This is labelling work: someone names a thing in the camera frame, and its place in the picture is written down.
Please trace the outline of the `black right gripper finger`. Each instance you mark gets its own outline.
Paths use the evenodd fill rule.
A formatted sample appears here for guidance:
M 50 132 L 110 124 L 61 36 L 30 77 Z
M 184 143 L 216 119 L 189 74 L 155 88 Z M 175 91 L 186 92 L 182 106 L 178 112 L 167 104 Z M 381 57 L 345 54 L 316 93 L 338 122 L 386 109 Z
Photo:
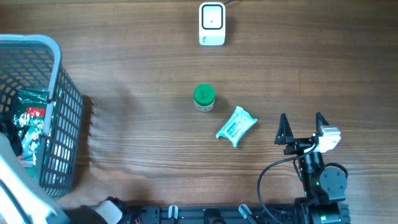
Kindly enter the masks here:
M 294 141 L 294 135 L 290 128 L 289 121 L 285 113 L 280 116 L 279 128 L 275 137 L 274 144 L 286 145 L 291 144 Z
M 316 122 L 316 135 L 317 136 L 324 135 L 325 131 L 330 127 L 330 125 L 326 121 L 324 116 L 321 114 L 321 112 L 318 112 L 315 115 L 315 122 Z

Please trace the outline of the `teal tissue pack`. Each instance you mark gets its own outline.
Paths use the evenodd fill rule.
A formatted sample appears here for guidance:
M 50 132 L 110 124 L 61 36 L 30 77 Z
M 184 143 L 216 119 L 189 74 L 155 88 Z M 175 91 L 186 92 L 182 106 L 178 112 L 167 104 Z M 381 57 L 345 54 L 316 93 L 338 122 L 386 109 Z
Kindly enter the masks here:
M 242 107 L 237 106 L 230 119 L 216 134 L 216 138 L 226 138 L 231 141 L 233 147 L 237 147 L 246 131 L 256 123 L 257 119 L 253 118 Z

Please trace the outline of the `green lid jar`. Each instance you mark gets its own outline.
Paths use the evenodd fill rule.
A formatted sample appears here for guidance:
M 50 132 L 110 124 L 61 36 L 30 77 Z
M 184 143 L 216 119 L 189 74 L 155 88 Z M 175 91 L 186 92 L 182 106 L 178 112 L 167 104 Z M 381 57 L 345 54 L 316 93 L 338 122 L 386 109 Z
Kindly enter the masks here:
M 194 91 L 195 108 L 201 112 L 209 112 L 215 104 L 216 91 L 207 83 L 200 84 Z

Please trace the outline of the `green glove package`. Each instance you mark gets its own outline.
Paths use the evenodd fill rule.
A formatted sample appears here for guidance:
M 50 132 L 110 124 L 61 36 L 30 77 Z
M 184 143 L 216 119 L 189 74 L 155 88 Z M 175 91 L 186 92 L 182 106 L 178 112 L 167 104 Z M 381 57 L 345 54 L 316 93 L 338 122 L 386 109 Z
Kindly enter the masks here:
M 22 145 L 22 154 L 17 158 L 31 177 L 35 174 L 47 97 L 48 93 L 43 90 L 20 89 L 12 112 L 12 121 L 16 125 Z

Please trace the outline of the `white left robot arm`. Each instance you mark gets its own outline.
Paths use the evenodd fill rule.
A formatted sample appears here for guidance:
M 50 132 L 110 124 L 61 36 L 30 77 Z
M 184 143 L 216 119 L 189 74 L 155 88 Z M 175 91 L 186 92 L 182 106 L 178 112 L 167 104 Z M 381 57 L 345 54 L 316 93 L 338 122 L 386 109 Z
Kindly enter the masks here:
M 110 200 L 95 208 L 60 206 L 20 166 L 4 134 L 1 134 L 1 215 L 9 223 L 119 223 L 123 218 L 121 209 Z

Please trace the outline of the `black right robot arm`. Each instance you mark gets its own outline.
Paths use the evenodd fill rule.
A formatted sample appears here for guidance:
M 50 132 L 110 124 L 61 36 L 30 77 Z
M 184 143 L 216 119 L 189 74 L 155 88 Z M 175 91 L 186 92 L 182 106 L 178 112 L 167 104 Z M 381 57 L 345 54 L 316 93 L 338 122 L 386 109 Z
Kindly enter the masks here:
M 304 197 L 295 199 L 297 223 L 350 223 L 346 199 L 347 169 L 335 162 L 324 163 L 323 154 L 341 140 L 338 127 L 316 114 L 316 132 L 309 138 L 295 138 L 286 114 L 281 114 L 274 143 L 284 145 L 285 155 L 298 156 L 295 170 L 303 185 Z

